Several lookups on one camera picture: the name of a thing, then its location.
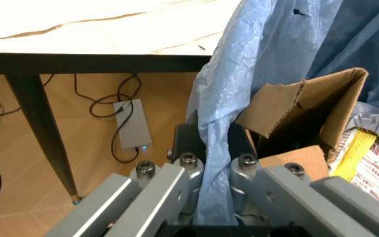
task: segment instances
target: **bolt head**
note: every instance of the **bolt head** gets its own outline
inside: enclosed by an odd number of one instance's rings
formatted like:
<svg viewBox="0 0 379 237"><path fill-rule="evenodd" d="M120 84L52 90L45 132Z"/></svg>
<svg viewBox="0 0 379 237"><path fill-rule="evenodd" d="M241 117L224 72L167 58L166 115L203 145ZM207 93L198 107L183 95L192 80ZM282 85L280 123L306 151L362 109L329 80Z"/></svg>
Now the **bolt head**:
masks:
<svg viewBox="0 0 379 237"><path fill-rule="evenodd" d="M241 154L240 156L238 156L238 165L241 169L255 168L257 162L257 158L249 153Z"/></svg>
<svg viewBox="0 0 379 237"><path fill-rule="evenodd" d="M135 167L137 177L140 179L151 179L156 170L156 166L150 160L144 160L137 164Z"/></svg>
<svg viewBox="0 0 379 237"><path fill-rule="evenodd" d="M167 154L167 158L168 158L168 160L172 160L172 155L173 155L173 154L172 154L172 149L169 148L169 149L167 150L166 154Z"/></svg>
<svg viewBox="0 0 379 237"><path fill-rule="evenodd" d="M303 169L302 165L298 163L286 163L285 168L291 171L296 176L303 176L305 174L305 170Z"/></svg>
<svg viewBox="0 0 379 237"><path fill-rule="evenodd" d="M191 152L182 153L179 156L179 165L185 169L197 168L197 156Z"/></svg>

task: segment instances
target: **wooden floor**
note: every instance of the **wooden floor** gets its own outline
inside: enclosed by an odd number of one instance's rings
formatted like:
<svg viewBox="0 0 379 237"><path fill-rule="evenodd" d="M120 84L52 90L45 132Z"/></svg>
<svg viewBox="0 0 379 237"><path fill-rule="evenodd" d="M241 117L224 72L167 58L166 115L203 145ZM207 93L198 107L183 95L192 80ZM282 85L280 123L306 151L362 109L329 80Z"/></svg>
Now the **wooden floor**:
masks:
<svg viewBox="0 0 379 237"><path fill-rule="evenodd" d="M110 154L116 122L92 117L90 102L74 94L73 75L55 75L45 87L60 129L80 195L86 196L112 172L128 175L140 160L166 162L172 147L174 128L184 122L186 104L195 73L139 74L141 98L152 135L153 146L136 161L120 164ZM42 75L46 81L49 75ZM98 98L116 92L129 74L78 75L81 93ZM130 83L124 92L135 86ZM0 101L4 110L18 106L3 76L0 76ZM111 105L97 108L111 113ZM119 154L130 158L129 154ZM41 151L21 111L0 117L0 237L42 236L74 206L61 182Z"/></svg>

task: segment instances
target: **cardboard flap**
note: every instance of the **cardboard flap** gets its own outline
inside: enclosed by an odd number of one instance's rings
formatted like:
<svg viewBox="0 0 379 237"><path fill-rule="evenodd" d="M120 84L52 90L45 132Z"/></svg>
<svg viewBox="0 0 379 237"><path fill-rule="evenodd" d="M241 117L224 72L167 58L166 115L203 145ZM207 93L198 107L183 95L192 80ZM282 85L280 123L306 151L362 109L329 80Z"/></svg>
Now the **cardboard flap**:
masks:
<svg viewBox="0 0 379 237"><path fill-rule="evenodd" d="M339 100L341 95L348 90L352 80L353 69L307 80L302 94L299 97L299 105L304 109L317 107L329 100Z"/></svg>
<svg viewBox="0 0 379 237"><path fill-rule="evenodd" d="M368 73L352 68L290 85L265 85L236 123L268 138L263 154L337 144Z"/></svg>
<svg viewBox="0 0 379 237"><path fill-rule="evenodd" d="M336 103L320 131L323 142L333 148L336 147L349 122L350 114L368 77L368 72L363 68L352 68L341 73L344 73L343 77L350 78L349 90Z"/></svg>
<svg viewBox="0 0 379 237"><path fill-rule="evenodd" d="M324 161L324 153L319 146L310 146L283 154L274 155L258 160L264 167L273 165L285 165L289 162L300 164L305 172L311 178L311 181L316 181L328 177L329 169Z"/></svg>
<svg viewBox="0 0 379 237"><path fill-rule="evenodd" d="M299 90L300 83L264 85L236 119L236 123L268 138L274 127L294 106Z"/></svg>

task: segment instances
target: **snack package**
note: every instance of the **snack package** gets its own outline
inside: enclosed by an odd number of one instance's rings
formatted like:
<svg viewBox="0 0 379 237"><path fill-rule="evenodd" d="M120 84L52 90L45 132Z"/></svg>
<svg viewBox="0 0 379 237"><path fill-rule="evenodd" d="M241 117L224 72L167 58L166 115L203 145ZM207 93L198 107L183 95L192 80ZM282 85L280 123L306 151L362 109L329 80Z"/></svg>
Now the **snack package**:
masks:
<svg viewBox="0 0 379 237"><path fill-rule="evenodd" d="M340 176L379 201L378 137L360 129L345 132L336 147L330 176Z"/></svg>

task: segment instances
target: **blue plastic sheet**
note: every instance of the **blue plastic sheet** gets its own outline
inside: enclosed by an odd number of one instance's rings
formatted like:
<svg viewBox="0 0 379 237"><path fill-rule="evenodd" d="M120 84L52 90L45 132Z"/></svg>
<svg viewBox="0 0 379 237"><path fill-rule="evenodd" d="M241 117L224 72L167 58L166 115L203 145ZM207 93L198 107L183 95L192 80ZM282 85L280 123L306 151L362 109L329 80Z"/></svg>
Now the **blue plastic sheet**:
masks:
<svg viewBox="0 0 379 237"><path fill-rule="evenodd" d="M370 72L360 100L379 106L379 1L242 0L194 82L207 162L194 224L236 225L227 130L265 83L292 83L351 67Z"/></svg>

